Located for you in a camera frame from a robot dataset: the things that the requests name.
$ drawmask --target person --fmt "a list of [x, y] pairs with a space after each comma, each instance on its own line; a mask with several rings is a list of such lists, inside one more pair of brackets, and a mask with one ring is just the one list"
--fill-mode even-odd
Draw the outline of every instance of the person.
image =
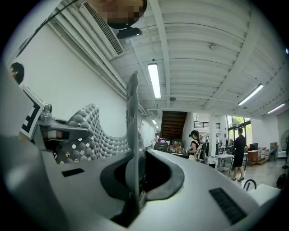
[[10, 71], [16, 82], [19, 84], [22, 83], [24, 79], [24, 67], [20, 63], [13, 63], [10, 66]]
[[88, 4], [114, 29], [128, 28], [144, 14], [147, 0], [88, 0]]
[[189, 154], [194, 155], [197, 152], [197, 148], [200, 145], [200, 137], [199, 132], [196, 130], [193, 130], [191, 134], [189, 135], [193, 140], [191, 142], [191, 150], [188, 151]]
[[240, 170], [241, 177], [238, 180], [239, 182], [244, 180], [244, 169], [242, 167], [242, 163], [243, 163], [243, 158], [244, 158], [244, 149], [245, 149], [245, 145], [246, 145], [246, 138], [242, 134], [243, 134], [243, 129], [239, 128], [238, 129], [239, 137], [236, 138], [236, 140], [234, 142], [234, 148], [233, 148], [235, 150], [235, 157], [234, 157], [234, 162], [233, 162], [233, 167], [235, 168], [235, 170], [234, 170], [234, 176], [233, 176], [232, 180], [236, 180], [238, 170]]

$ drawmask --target bag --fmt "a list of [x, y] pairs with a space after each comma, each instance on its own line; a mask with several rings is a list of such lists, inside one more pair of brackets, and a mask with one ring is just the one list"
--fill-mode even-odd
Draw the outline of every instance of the bag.
[[203, 152], [203, 144], [201, 143], [199, 147], [197, 148], [197, 152], [195, 153], [195, 159], [199, 162], [200, 161], [200, 156]]

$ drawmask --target black cap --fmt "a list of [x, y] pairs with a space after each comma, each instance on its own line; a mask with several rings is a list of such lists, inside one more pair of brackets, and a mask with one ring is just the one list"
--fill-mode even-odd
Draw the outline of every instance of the black cap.
[[191, 132], [191, 134], [189, 134], [189, 137], [191, 137], [192, 135], [199, 135], [199, 132], [196, 131], [196, 130], [193, 130], [193, 131]]
[[144, 0], [144, 5], [142, 8], [142, 11], [139, 12], [139, 16], [136, 18], [130, 18], [128, 23], [110, 23], [109, 19], [107, 20], [107, 24], [109, 25], [109, 27], [113, 28], [113, 29], [124, 29], [124, 28], [129, 28], [131, 27], [133, 24], [135, 24], [140, 17], [144, 14], [144, 12], [146, 11], [146, 7], [147, 7], [147, 0]]

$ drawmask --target white column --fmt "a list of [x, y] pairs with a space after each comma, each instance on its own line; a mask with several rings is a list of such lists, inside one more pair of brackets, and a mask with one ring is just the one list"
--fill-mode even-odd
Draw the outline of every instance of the white column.
[[216, 154], [216, 116], [215, 113], [210, 114], [210, 144], [209, 144], [209, 156], [214, 157]]

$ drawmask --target wooden staircase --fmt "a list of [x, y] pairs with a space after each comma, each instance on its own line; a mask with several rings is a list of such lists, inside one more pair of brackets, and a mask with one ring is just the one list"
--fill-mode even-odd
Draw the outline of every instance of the wooden staircase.
[[163, 111], [161, 138], [182, 139], [187, 112]]

